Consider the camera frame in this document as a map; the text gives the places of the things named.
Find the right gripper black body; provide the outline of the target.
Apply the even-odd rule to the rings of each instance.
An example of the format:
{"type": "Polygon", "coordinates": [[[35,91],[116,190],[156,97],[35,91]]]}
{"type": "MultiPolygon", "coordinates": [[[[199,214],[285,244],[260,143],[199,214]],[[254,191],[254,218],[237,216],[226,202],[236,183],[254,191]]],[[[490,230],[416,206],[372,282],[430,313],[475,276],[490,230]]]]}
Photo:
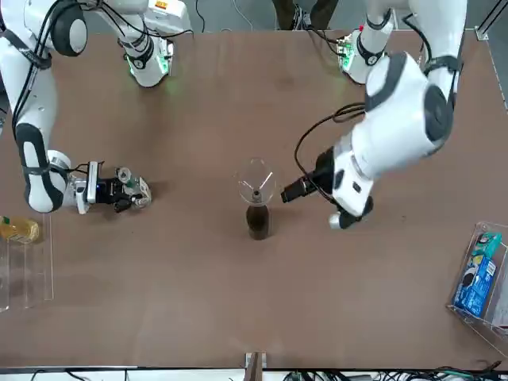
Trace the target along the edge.
{"type": "Polygon", "coordinates": [[[114,178],[98,179],[97,203],[114,204],[116,200],[117,193],[114,192],[114,178]]]}

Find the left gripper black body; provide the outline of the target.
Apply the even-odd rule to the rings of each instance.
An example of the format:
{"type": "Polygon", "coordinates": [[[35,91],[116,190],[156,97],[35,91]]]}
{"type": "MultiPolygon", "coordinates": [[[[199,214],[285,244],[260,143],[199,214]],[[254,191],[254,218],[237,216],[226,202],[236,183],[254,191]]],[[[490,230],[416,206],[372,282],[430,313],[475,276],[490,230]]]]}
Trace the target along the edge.
{"type": "Polygon", "coordinates": [[[314,183],[326,194],[333,193],[334,147],[328,148],[317,157],[312,176],[314,183]]]}

